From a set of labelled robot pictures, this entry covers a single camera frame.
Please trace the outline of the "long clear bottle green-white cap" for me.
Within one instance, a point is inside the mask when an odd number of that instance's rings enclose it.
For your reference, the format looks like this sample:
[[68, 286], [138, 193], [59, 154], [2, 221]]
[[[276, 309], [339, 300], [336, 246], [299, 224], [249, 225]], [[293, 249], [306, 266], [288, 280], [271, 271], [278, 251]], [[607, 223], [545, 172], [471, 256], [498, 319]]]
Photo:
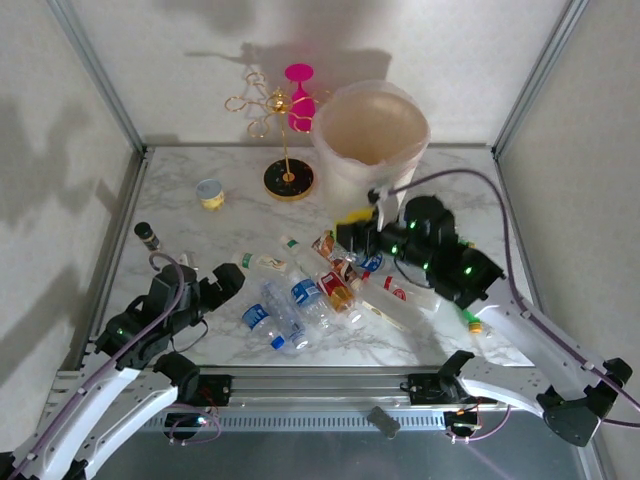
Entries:
[[325, 275], [330, 270], [326, 260], [310, 246], [303, 245], [287, 235], [280, 238], [280, 243], [296, 265], [309, 278], [317, 281], [321, 275]]

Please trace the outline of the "blue-label clear water bottle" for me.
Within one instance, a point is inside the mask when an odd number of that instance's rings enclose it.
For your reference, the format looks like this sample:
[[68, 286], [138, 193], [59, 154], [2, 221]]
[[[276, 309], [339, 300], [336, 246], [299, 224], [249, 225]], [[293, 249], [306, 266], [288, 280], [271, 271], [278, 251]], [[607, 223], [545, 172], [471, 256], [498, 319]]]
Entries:
[[327, 329], [330, 326], [332, 310], [324, 293], [312, 279], [299, 279], [291, 288], [291, 296], [311, 324], [321, 329]]
[[358, 272], [384, 275], [389, 275], [395, 268], [393, 260], [383, 253], [357, 256], [352, 262], [352, 267]]

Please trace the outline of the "clear bottle red label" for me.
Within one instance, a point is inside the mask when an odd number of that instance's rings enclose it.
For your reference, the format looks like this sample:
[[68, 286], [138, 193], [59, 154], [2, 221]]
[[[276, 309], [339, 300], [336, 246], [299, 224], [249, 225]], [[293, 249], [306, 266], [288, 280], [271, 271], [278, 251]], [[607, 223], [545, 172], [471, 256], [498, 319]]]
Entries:
[[442, 298], [429, 288], [394, 275], [362, 275], [358, 293], [364, 307], [403, 331], [417, 331], [438, 312]]

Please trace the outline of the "amber tea bottle red label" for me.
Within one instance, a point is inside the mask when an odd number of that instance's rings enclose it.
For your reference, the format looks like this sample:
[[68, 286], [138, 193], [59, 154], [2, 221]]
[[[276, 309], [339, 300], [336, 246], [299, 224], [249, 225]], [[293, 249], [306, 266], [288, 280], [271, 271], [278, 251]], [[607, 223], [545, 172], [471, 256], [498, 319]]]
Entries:
[[320, 273], [317, 276], [316, 283], [327, 296], [332, 309], [341, 315], [347, 324], [355, 324], [361, 320], [362, 314], [356, 308], [354, 294], [336, 272]]

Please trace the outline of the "aluminium rear rail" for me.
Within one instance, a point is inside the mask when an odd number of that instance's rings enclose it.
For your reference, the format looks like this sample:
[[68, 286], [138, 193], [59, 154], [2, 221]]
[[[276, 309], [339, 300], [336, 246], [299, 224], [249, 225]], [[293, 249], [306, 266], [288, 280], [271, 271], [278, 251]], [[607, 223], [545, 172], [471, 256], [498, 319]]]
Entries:
[[[289, 144], [289, 148], [293, 147], [311, 147], [311, 141], [297, 141]], [[147, 148], [161, 148], [161, 147], [169, 147], [169, 148], [187, 148], [187, 147], [202, 147], [202, 148], [217, 148], [217, 147], [226, 147], [226, 148], [276, 148], [279, 149], [281, 144], [274, 141], [264, 141], [264, 140], [256, 140], [256, 141], [241, 141], [241, 142], [178, 142], [175, 139], [172, 141], [171, 139], [161, 138], [159, 141], [156, 139], [155, 141], [146, 142], [145, 146]], [[493, 147], [488, 144], [483, 143], [469, 143], [469, 142], [454, 142], [454, 143], [442, 143], [442, 142], [432, 142], [429, 143], [427, 148], [431, 149], [489, 149], [491, 150]]]

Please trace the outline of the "pink wine glass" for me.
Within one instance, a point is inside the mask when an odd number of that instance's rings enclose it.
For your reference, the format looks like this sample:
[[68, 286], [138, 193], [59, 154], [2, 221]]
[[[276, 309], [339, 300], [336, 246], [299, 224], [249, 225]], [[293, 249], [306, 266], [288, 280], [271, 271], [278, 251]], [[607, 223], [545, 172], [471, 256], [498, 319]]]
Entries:
[[289, 65], [284, 71], [285, 77], [295, 84], [291, 95], [291, 107], [288, 115], [289, 127], [296, 132], [309, 133], [316, 112], [315, 101], [305, 90], [304, 83], [314, 76], [314, 69], [306, 63]]

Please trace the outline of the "grey rectangular clip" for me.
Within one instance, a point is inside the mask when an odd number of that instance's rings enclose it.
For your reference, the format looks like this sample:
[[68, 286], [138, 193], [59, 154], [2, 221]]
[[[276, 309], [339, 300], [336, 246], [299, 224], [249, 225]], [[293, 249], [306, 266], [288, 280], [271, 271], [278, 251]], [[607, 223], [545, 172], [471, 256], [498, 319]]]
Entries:
[[374, 406], [366, 419], [387, 439], [394, 439], [401, 429], [400, 423], [379, 406]]

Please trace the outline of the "small blue-label water bottle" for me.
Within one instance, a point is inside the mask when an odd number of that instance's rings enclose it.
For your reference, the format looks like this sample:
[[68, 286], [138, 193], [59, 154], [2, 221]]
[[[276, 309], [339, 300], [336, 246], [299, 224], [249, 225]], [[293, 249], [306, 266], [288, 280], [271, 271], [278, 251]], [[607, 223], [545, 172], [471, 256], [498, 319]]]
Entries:
[[285, 339], [277, 323], [261, 303], [250, 306], [241, 318], [252, 334], [268, 343], [272, 349], [279, 350], [284, 346]]

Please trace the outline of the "green plastic bottle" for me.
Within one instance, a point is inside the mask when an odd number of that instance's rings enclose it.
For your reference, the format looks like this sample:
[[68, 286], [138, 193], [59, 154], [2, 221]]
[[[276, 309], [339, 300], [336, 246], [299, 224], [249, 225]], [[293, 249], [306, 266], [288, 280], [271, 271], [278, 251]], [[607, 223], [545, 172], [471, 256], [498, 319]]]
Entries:
[[468, 310], [462, 311], [463, 318], [467, 322], [468, 330], [471, 334], [480, 335], [483, 334], [486, 338], [493, 336], [493, 330], [490, 326], [487, 326], [482, 320], [473, 315]]

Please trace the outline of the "clear plastic bottle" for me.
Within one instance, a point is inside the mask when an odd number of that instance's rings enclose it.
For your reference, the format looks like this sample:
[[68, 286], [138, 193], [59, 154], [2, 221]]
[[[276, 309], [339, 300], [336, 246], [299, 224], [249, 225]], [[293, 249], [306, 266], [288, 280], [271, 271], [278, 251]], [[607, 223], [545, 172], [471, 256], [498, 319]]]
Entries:
[[260, 286], [261, 295], [266, 303], [267, 311], [276, 321], [285, 340], [293, 345], [296, 350], [304, 349], [309, 341], [306, 337], [305, 325], [301, 315], [286, 296], [280, 286], [267, 280]]

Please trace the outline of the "aluminium front rail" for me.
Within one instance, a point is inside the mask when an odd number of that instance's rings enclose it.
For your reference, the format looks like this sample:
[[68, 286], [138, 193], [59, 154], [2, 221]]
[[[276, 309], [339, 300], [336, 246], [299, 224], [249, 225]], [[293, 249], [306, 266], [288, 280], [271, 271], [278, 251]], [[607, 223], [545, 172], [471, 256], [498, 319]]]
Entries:
[[232, 391], [226, 407], [215, 412], [242, 409], [264, 411], [337, 411], [422, 409], [456, 411], [476, 404], [489, 409], [503, 409], [506, 393], [523, 395], [536, 392], [541, 376], [531, 367], [501, 367], [474, 359], [471, 371], [460, 380], [441, 378], [451, 389], [449, 403], [415, 405], [409, 402], [399, 384], [409, 374], [436, 373], [436, 367], [203, 367], [200, 375], [231, 375]]

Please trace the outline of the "yellow tin can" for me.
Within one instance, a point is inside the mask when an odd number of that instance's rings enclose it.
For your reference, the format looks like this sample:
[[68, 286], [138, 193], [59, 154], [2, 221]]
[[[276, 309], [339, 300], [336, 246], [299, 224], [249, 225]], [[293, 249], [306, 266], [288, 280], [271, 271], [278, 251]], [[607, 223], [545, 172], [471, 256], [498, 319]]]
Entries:
[[222, 185], [215, 179], [204, 179], [196, 186], [196, 196], [201, 206], [208, 211], [219, 210], [225, 202]]

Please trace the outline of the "orange-label drink bottle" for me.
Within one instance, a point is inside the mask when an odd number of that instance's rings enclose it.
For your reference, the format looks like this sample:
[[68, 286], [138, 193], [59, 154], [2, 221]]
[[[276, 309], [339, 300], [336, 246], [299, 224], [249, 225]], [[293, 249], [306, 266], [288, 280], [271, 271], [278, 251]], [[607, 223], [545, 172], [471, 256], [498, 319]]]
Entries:
[[331, 230], [325, 230], [313, 242], [312, 248], [331, 263], [350, 263], [349, 252], [335, 240]]

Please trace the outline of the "small dark black-capped bottle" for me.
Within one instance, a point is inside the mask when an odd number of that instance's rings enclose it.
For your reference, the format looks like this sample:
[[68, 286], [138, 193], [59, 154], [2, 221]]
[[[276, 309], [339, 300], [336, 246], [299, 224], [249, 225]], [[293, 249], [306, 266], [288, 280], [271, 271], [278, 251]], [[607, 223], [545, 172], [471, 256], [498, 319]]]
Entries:
[[138, 222], [134, 226], [134, 233], [150, 252], [161, 249], [161, 242], [149, 223]]

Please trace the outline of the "clear bottle green wavy label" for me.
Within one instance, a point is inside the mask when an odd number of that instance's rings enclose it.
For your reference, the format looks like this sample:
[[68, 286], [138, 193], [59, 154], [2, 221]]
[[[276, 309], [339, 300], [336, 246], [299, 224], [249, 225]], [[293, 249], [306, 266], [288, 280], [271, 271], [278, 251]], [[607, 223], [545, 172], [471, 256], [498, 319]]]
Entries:
[[246, 271], [265, 275], [285, 275], [288, 271], [286, 261], [268, 254], [237, 251], [232, 256], [232, 262]]

